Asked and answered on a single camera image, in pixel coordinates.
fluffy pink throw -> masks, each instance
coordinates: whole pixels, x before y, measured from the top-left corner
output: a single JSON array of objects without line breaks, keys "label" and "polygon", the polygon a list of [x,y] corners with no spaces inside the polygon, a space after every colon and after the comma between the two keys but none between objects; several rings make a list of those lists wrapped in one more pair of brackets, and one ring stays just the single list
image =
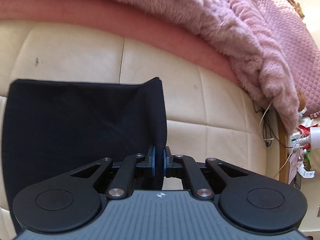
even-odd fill
[{"label": "fluffy pink throw", "polygon": [[293,130],[299,106],[293,79],[255,0],[115,1],[179,25],[228,55],[249,95],[263,106],[272,101],[287,131]]},{"label": "fluffy pink throw", "polygon": [[320,116],[320,51],[286,0],[257,0],[261,14],[286,55],[296,88],[307,97],[305,116]]}]

black mechanical device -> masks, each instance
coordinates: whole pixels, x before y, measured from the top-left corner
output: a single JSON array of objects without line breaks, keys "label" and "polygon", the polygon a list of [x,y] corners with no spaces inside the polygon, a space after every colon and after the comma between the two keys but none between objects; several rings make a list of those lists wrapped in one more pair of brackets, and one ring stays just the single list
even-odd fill
[{"label": "black mechanical device", "polygon": [[305,239],[297,228],[307,201],[294,187],[166,147],[164,175],[184,190],[148,190],[154,152],[104,158],[23,189],[13,201],[25,229],[17,239]]}]

paper label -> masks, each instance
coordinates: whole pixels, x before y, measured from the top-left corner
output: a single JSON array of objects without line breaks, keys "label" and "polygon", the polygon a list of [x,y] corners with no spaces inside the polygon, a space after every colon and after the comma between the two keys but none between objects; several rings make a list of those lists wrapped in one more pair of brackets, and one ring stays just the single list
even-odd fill
[{"label": "paper label", "polygon": [[313,178],[316,173],[315,171],[306,171],[303,164],[298,168],[298,172],[305,179]]}]

leather seat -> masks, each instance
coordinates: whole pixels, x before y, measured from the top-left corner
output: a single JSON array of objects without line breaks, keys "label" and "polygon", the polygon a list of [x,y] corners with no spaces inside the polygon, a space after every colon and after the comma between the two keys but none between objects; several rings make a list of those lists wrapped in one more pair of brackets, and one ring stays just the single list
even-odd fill
[{"label": "leather seat", "polygon": [[[75,25],[3,20],[0,66],[1,120],[10,82],[17,78],[136,84],[158,76],[173,154],[198,162],[212,156],[268,176],[279,169],[279,144],[274,140],[266,148],[260,138],[261,113],[255,113],[245,91],[150,45]],[[270,116],[277,135],[275,114]],[[180,187],[172,179],[164,186]],[[2,172],[0,207],[0,239],[12,239]]]}]

seam in leather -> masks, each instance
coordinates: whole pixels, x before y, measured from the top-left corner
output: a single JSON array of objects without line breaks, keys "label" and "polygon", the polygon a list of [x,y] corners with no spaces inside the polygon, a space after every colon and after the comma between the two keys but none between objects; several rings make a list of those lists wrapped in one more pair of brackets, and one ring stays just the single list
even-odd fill
[{"label": "seam in leather", "polygon": [[3,220],[4,227],[5,227],[5,231],[7,231],[8,239],[10,239],[9,231],[7,229],[7,225],[5,224],[4,217],[3,217],[3,214],[2,214],[2,210],[3,210],[3,208],[0,207],[0,213],[1,213],[1,217],[2,217],[2,220]]},{"label": "seam in leather", "polygon": [[24,41],[23,41],[23,43],[22,43],[22,45],[21,45],[21,48],[20,48],[20,50],[19,50],[19,53],[18,53],[17,56],[16,56],[16,59],[15,59],[15,61],[14,61],[13,67],[12,67],[12,71],[11,71],[10,76],[9,76],[10,81],[11,81],[11,79],[12,79],[12,72],[13,72],[13,70],[15,69],[15,66],[16,66],[16,63],[17,63],[17,59],[18,59],[18,57],[19,57],[19,55],[20,55],[20,53],[21,53],[21,50],[22,50],[24,44],[26,43],[26,41],[27,41],[30,33],[34,30],[34,28],[35,28],[38,24],[39,24],[39,23],[35,22],[35,24],[34,24],[33,27],[29,30],[26,38],[24,39]]},{"label": "seam in leather", "polygon": [[249,167],[249,132],[247,132],[247,168],[251,171]]},{"label": "seam in leather", "polygon": [[[201,81],[201,90],[202,90],[202,98],[203,98],[203,105],[204,105],[204,114],[205,114],[205,121],[208,123],[208,116],[207,116],[207,107],[205,103],[205,96],[204,96],[204,86],[203,86],[203,81],[202,81],[202,76],[200,73],[200,68],[197,66],[197,70],[199,73],[200,81]],[[205,128],[205,155],[208,156],[208,126]]]},{"label": "seam in leather", "polygon": [[125,38],[123,38],[122,57],[121,57],[120,74],[119,74],[119,83],[120,83],[120,80],[121,80],[122,61],[123,61],[123,55],[124,55],[124,42],[125,42]]},{"label": "seam in leather", "polygon": [[249,134],[248,134],[249,128],[248,128],[248,121],[247,121],[247,111],[246,111],[246,108],[244,106],[244,99],[243,99],[242,91],[240,90],[239,92],[240,92],[242,108],[243,108],[243,112],[244,112],[245,126],[247,128],[247,167],[249,169]]},{"label": "seam in leather", "polygon": [[208,125],[208,124],[202,124],[202,123],[194,123],[194,122],[184,122],[184,121],[178,121],[178,120],[172,120],[172,119],[167,119],[167,121],[173,121],[173,122],[183,122],[183,123],[188,123],[188,124],[195,124],[195,125],[205,125],[206,127],[214,127],[214,128],[221,128],[221,129],[227,129],[227,130],[232,130],[232,131],[238,131],[238,132],[245,132],[245,133],[251,133],[254,135],[258,135],[253,132],[248,132],[248,131],[241,131],[237,129],[232,129],[232,128],[226,128],[226,127],[219,127],[219,126],[213,126],[213,125]]}]

